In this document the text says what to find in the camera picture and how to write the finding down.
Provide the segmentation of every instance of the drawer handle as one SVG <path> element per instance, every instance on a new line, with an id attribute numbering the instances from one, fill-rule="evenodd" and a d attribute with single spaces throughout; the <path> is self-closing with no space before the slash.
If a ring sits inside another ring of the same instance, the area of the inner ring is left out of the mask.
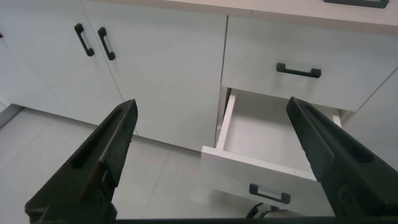
<path id="1" fill-rule="evenodd" d="M 257 184 L 250 184 L 249 193 L 253 194 L 253 195 L 260 196 L 260 197 L 268 198 L 268 199 L 271 199 L 271 200 L 274 200 L 274 201 L 280 202 L 280 203 L 285 203 L 285 204 L 290 203 L 290 194 L 282 193 L 282 195 L 280 196 L 280 199 L 274 198 L 274 197 L 271 197 L 268 195 L 260 194 L 259 186 Z"/>
<path id="2" fill-rule="evenodd" d="M 316 69 L 316 68 L 311 69 L 311 72 L 302 72 L 302 71 L 297 71 L 297 70 L 286 69 L 286 64 L 284 64 L 284 63 L 277 63 L 276 70 L 277 70 L 277 72 L 289 73 L 289 74 L 293 74 L 293 75 L 301 75 L 301 76 L 311 77 L 311 78 L 319 78 L 319 77 L 321 77 L 321 74 L 322 74 L 322 71 L 320 69 Z"/>
<path id="3" fill-rule="evenodd" d="M 76 31 L 77 36 L 79 37 L 79 40 L 80 40 L 80 42 L 81 42 L 81 44 L 82 44 L 87 56 L 89 56 L 89 57 L 93 56 L 94 55 L 94 50 L 92 48 L 89 49 L 87 47 L 87 45 L 85 43 L 85 40 L 83 40 L 83 37 L 81 36 L 81 33 L 84 31 L 83 25 L 82 24 L 76 24 L 75 25 L 75 31 Z"/>
<path id="4" fill-rule="evenodd" d="M 384 9 L 389 0 L 369 1 L 369 0 L 323 0 L 327 3 L 345 4 L 349 6 L 364 6 Z"/>
<path id="5" fill-rule="evenodd" d="M 108 56 L 109 60 L 113 60 L 116 58 L 116 56 L 114 55 L 114 52 L 109 52 L 108 46 L 106 45 L 105 39 L 104 37 L 106 36 L 106 29 L 105 27 L 101 27 L 98 30 L 98 35 L 99 38 L 101 39 L 102 45 L 104 46 L 105 52 L 106 52 L 106 56 Z"/>

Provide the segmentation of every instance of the drawer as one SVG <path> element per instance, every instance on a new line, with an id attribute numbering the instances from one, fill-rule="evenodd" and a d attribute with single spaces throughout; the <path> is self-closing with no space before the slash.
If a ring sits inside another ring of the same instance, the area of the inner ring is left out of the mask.
<path id="1" fill-rule="evenodd" d="M 214 189 L 304 215 L 333 215 L 287 116 L 287 103 L 232 90 L 216 148 L 202 148 L 203 175 Z M 337 109 L 315 107 L 340 125 Z M 251 185 L 276 199 L 289 195 L 290 202 L 251 194 Z"/>
<path id="2" fill-rule="evenodd" d="M 397 36 L 230 17 L 222 85 L 356 111 L 397 66 Z"/>

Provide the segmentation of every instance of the countertop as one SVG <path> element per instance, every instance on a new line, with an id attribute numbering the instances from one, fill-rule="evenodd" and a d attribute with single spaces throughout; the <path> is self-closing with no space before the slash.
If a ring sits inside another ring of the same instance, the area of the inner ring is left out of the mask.
<path id="1" fill-rule="evenodd" d="M 398 0 L 385 9 L 323 0 L 87 0 L 163 7 L 307 26 L 398 35 Z"/>

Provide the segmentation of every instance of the open drawer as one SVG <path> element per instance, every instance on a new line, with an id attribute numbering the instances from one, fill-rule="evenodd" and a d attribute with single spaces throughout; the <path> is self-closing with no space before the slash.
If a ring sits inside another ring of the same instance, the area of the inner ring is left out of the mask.
<path id="1" fill-rule="evenodd" d="M 216 148 L 202 148 L 203 175 L 214 189 L 304 215 L 333 215 L 287 116 L 288 101 L 232 90 Z M 336 109 L 315 107 L 340 125 Z"/>

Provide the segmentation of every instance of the gray tile floor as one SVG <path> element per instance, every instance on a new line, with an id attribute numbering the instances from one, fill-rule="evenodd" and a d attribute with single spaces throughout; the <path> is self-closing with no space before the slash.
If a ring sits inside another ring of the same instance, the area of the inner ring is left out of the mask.
<path id="1" fill-rule="evenodd" d="M 95 128 L 24 109 L 0 129 L 1 223 L 28 223 L 26 201 Z M 209 188 L 199 152 L 134 136 L 113 203 L 118 218 L 231 218 L 257 202 Z"/>

